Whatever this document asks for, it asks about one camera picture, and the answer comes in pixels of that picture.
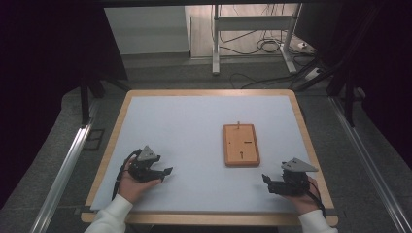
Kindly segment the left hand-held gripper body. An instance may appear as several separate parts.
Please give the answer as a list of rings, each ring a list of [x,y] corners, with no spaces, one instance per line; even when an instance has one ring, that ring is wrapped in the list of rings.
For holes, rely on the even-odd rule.
[[[151,169],[156,157],[157,154],[149,146],[145,146],[142,150],[137,150],[136,156],[132,159],[128,168],[128,173],[139,183],[156,180],[155,173],[157,171]]]

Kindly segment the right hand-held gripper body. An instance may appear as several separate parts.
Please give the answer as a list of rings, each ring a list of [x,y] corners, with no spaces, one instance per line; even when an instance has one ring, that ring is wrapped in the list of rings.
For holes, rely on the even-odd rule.
[[[298,158],[293,158],[281,165],[283,175],[281,181],[267,178],[268,191],[279,195],[301,196],[310,189],[308,172],[318,172],[318,169]]]

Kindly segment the wooden photo frame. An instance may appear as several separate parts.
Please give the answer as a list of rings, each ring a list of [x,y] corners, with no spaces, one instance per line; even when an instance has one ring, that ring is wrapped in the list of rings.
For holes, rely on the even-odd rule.
[[[260,164],[258,140],[252,124],[226,124],[223,127],[224,163],[228,167],[257,167]]]

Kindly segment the person's left hand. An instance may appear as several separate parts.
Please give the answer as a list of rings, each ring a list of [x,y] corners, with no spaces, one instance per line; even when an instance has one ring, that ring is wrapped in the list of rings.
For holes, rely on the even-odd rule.
[[[139,183],[134,180],[128,173],[128,168],[131,164],[132,159],[129,159],[122,172],[118,195],[122,196],[129,203],[134,204],[140,196],[148,189],[161,183],[161,180],[153,180],[146,183]]]

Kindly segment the person's right hand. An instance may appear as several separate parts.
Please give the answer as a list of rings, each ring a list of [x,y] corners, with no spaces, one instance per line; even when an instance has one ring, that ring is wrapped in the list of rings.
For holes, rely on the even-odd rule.
[[[308,178],[308,181],[310,184],[309,192],[316,198],[320,198],[317,181],[311,177]],[[286,199],[292,202],[299,215],[304,215],[312,211],[319,210],[318,204],[308,194],[304,194],[302,196],[286,196]]]

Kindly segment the white table mat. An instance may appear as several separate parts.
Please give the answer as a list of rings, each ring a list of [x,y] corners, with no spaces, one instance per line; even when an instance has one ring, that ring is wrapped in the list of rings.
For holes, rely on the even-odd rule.
[[[223,127],[237,122],[256,130],[260,163],[255,168],[224,163]],[[154,169],[172,172],[136,203],[140,213],[291,213],[291,202],[270,193],[262,178],[279,181],[283,163],[309,159],[287,96],[135,97],[92,209],[111,202],[120,166],[143,147],[159,155]]]

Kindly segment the dark floor vent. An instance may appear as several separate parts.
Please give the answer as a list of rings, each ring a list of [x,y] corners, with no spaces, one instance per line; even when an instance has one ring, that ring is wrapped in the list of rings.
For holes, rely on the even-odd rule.
[[[83,150],[96,151],[99,150],[103,140],[105,130],[104,129],[92,129],[84,143]]]

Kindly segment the black metal stand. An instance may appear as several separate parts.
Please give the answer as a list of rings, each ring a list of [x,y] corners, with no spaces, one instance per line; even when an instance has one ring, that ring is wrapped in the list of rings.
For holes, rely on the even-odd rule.
[[[90,109],[88,93],[96,98],[102,98],[105,94],[102,83],[97,79],[89,79],[86,76],[81,77],[81,107],[82,107],[82,127],[85,127],[90,121]]]
[[[355,126],[353,122],[354,87],[351,71],[336,71],[326,89],[329,96],[337,96],[344,89],[344,117],[351,127]]]

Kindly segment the white power strip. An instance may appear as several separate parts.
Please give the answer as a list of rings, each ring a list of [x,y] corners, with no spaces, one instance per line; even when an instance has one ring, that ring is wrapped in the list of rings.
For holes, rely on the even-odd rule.
[[[312,71],[310,71],[306,77],[306,81],[311,81],[312,79],[316,78],[318,75],[320,75],[324,70],[322,68],[315,67]]]

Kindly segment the white cabinet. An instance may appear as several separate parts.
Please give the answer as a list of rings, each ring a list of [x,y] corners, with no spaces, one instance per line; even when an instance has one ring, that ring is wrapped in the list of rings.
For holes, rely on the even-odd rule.
[[[121,54],[188,52],[184,6],[106,8]]]

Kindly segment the dark curtain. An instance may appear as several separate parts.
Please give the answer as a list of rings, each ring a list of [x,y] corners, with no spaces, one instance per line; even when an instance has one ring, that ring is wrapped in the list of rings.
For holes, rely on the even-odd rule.
[[[363,109],[412,169],[412,0],[304,3],[295,35],[331,70],[328,94],[363,91]]]
[[[0,210],[61,110],[86,84],[127,78],[104,8],[88,0],[0,0]]]

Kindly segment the silver metal rail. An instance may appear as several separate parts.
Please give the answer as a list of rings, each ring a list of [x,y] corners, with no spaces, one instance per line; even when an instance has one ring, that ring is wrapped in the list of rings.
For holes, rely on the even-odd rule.
[[[384,180],[382,174],[378,170],[373,161],[369,150],[364,145],[358,131],[345,118],[344,108],[338,97],[329,97],[329,102],[332,105],[341,125],[343,126],[351,144],[353,145],[360,162],[370,178],[375,190],[377,191],[384,207],[386,208],[391,220],[393,221],[398,233],[412,233],[412,222],[406,217],[405,211],[401,208],[394,193],[390,190],[388,184]]]
[[[47,232],[57,205],[74,171],[90,129],[91,124],[89,123],[78,130],[29,233]]]

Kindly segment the white metal desk frame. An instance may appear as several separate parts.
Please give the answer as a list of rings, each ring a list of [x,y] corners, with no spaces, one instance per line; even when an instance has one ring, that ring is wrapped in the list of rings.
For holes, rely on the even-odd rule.
[[[279,46],[280,52],[284,58],[287,68],[291,74],[296,74],[296,68],[293,64],[289,52],[292,34],[294,32],[301,3],[298,3],[290,16],[248,16],[248,17],[221,17],[219,14],[220,6],[214,6],[213,13],[213,53],[212,53],[212,73],[220,73],[220,48],[218,37],[222,31],[247,31],[247,30],[286,30],[285,41]]]

